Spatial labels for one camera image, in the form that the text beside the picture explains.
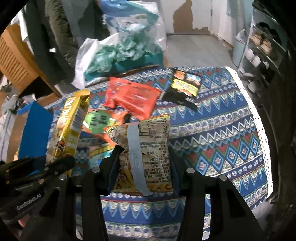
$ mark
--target screw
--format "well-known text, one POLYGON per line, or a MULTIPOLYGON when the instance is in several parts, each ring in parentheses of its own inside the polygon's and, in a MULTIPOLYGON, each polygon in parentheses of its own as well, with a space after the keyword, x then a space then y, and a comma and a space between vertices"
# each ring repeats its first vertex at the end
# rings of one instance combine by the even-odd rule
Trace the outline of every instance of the screw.
POLYGON ((60 180, 65 180, 68 177, 68 175, 66 173, 63 173, 59 176, 60 180))
POLYGON ((190 168, 187 168, 187 169, 186 169, 186 172, 188 172, 188 173, 191 173, 191 174, 192 174, 192 173, 194 173, 194 172, 195 172, 195 170, 194 170, 193 168, 191 168, 191 167, 190 167, 190 168))
POLYGON ((94 172, 94 173, 98 173, 98 172, 100 172, 101 171, 101 169, 99 168, 99 167, 94 167, 93 169, 92 169, 92 172, 94 172))
POLYGON ((220 175, 219 178, 222 181, 226 181, 227 180, 227 176, 225 176, 225 175, 220 175))

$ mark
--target black snack bag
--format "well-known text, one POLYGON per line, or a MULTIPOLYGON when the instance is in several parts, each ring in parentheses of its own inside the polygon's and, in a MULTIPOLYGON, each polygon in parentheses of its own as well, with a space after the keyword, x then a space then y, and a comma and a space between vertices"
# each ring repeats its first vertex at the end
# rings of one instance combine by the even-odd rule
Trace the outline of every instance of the black snack bag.
POLYGON ((201 77, 173 69, 172 84, 163 95, 162 101, 173 102, 197 110, 195 99, 200 89, 201 77))

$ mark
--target wooden furniture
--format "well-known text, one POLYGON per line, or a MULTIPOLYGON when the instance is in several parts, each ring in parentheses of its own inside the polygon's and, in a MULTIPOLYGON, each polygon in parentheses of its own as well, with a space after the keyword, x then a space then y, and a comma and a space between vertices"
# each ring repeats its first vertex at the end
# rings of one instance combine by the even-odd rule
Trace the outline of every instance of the wooden furniture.
POLYGON ((53 91, 38 101, 42 106, 61 98, 61 94, 47 82, 44 73, 38 68, 34 55, 22 41, 20 27, 17 24, 9 25, 0 36, 0 71, 19 93, 40 76, 53 91))

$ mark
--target patterned tablecloth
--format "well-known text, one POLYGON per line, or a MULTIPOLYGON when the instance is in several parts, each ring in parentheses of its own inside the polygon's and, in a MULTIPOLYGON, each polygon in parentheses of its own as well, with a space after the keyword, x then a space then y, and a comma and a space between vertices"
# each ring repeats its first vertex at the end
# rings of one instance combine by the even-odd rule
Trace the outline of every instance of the patterned tablecloth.
MULTIPOLYGON (((175 152, 188 166, 203 175, 215 177, 225 174, 249 207, 255 208, 273 189, 270 153, 260 117, 241 80, 228 67, 179 69, 203 77, 197 96, 198 110, 194 112, 184 106, 158 100, 152 116, 169 113, 169 142, 175 152)), ((159 88, 164 93, 171 84, 171 73, 171 69, 155 69, 125 79, 159 88)), ((89 88, 89 108, 105 109, 102 103, 107 85, 105 82, 89 88)), ((66 98, 47 106, 54 112, 49 140, 66 98)), ((78 164, 73 174, 84 173, 110 153, 110 148, 102 141, 82 133, 76 151, 78 164)), ((185 199, 174 193, 155 193, 149 198, 119 193, 102 196, 108 233, 130 238, 176 237, 185 199)), ((76 218, 78 227, 81 227, 79 198, 76 218)), ((210 197, 206 196, 204 232, 209 229, 210 197)))

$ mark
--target yellow snack package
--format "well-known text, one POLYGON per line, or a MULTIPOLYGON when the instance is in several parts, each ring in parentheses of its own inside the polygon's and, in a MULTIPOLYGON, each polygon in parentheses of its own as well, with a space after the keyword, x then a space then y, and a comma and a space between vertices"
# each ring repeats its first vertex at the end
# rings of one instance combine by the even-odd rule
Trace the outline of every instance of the yellow snack package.
POLYGON ((124 149, 119 156, 120 173, 113 192, 148 196, 173 190, 169 129, 168 114, 106 129, 111 140, 124 149))
POLYGON ((46 156, 46 164, 66 155, 75 155, 83 120, 89 106, 89 90, 69 97, 57 121, 46 156))

